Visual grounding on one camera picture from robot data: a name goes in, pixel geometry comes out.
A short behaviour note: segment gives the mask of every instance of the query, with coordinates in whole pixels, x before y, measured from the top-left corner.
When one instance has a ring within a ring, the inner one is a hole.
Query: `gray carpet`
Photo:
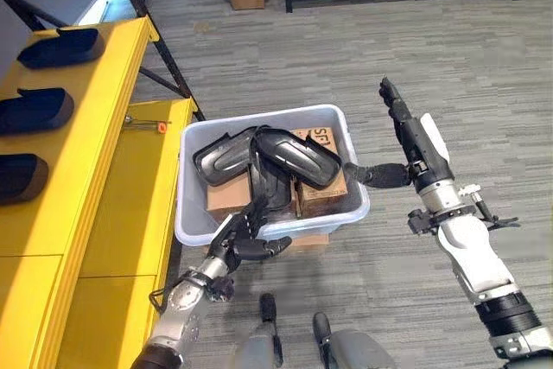
[[[440,127],[459,183],[478,182],[522,228],[491,234],[542,320],[551,324],[553,0],[283,0],[235,12],[227,0],[148,0],[203,111],[222,118],[333,103],[364,164],[401,162],[378,96],[386,73],[415,114]],[[164,73],[152,47],[144,65]],[[141,78],[135,101],[174,95]],[[311,316],[357,328],[402,368],[494,368],[500,362],[429,237],[411,235],[413,189],[370,192],[371,211],[331,235],[324,254],[244,264],[237,295],[213,304],[189,356],[224,367],[257,324],[257,298],[276,295],[284,368],[322,368]],[[181,267],[198,264],[185,248]]]

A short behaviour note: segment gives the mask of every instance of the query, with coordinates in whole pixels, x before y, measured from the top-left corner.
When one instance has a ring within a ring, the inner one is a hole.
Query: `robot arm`
[[[499,219],[491,215],[476,185],[458,189],[449,167],[447,148],[432,117],[429,114],[420,119],[412,117],[397,88],[387,78],[382,80],[379,93],[390,109],[408,165],[360,168],[349,163],[345,171],[367,186],[384,184],[374,186],[377,188],[405,186],[412,181],[427,210],[411,212],[409,226],[413,233],[435,235],[437,244],[449,256],[468,300],[486,325],[496,355],[510,360],[507,368],[550,367],[553,337],[542,326],[489,242],[489,231],[518,226],[517,218]],[[472,203],[463,201],[466,196]],[[482,219],[475,216],[477,208]]]
[[[206,258],[189,269],[168,295],[167,308],[156,323],[132,369],[178,369],[198,339],[210,302],[229,301],[234,294],[234,272],[242,260],[272,258],[292,242],[256,239],[264,224],[266,200],[256,200],[241,213],[229,215],[209,246]]]

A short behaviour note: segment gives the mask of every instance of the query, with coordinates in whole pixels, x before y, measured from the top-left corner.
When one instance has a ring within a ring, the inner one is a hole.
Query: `white plastic bin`
[[[342,161],[357,162],[346,117],[336,105],[313,105],[190,124],[181,136],[175,221],[175,235],[184,245],[209,244],[218,227],[206,212],[206,184],[196,172],[193,154],[227,132],[234,135],[247,127],[262,124],[286,130],[332,127]],[[340,203],[339,213],[267,224],[261,228],[259,236],[278,239],[287,235],[297,238],[314,233],[331,233],[340,225],[363,219],[369,212],[369,196],[365,187],[356,181],[347,181],[347,192]]]

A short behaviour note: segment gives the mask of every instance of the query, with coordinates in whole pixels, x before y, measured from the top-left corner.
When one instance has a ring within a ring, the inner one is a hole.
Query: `yellow shelf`
[[[80,278],[58,369],[129,369],[149,333],[153,276]]]
[[[29,367],[49,369],[56,361],[86,241],[138,68],[148,41],[157,39],[148,18],[97,28],[105,39],[105,52],[98,60],[43,70],[29,70],[15,62],[0,85],[0,99],[15,97],[18,87],[61,86],[75,102],[72,118],[58,130],[0,138],[0,153],[35,153],[50,167],[47,186],[37,198],[0,207],[0,257],[19,258],[16,261],[21,264],[21,258],[29,256],[59,259],[49,298],[39,308],[41,318],[30,321],[27,327],[38,331],[36,342],[30,347],[23,344],[29,340],[25,338],[17,349],[10,349],[10,343],[0,339],[0,356],[32,350]],[[36,32],[29,43],[53,35],[53,30]],[[35,284],[32,275],[25,276],[18,270],[3,276],[0,289]],[[5,321],[15,319],[13,309],[3,303],[0,310],[2,327]]]
[[[129,106],[135,119],[171,124],[166,134],[121,132],[80,277],[159,273],[160,253],[172,231],[181,132],[193,110],[191,99]]]
[[[155,321],[148,294],[164,285],[181,131],[191,99],[131,105],[136,119],[168,120],[166,134],[122,130],[86,247],[58,368],[127,369]]]
[[[0,362],[31,367],[61,256],[0,258]]]

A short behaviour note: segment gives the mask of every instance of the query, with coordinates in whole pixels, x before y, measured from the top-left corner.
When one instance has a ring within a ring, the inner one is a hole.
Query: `robotic hand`
[[[518,219],[492,215],[478,193],[480,186],[457,189],[448,150],[432,117],[412,117],[386,77],[379,93],[390,109],[408,165],[361,168],[347,163],[344,170],[374,188],[396,188],[412,182],[427,210],[409,213],[410,229],[415,234],[435,235],[437,244],[448,254],[455,277],[490,333],[493,350],[499,358],[509,360],[505,368],[551,368],[553,337],[489,242],[489,231],[518,226]],[[470,196],[473,203],[464,203],[464,196]],[[482,218],[475,216],[476,208]]]
[[[265,223],[266,203],[265,199],[255,200],[221,224],[200,267],[186,271],[172,287],[167,307],[132,369],[181,367],[198,339],[200,322],[209,302],[226,302],[234,295],[229,274],[242,260],[275,257],[292,243],[290,237],[273,241],[256,239]]]

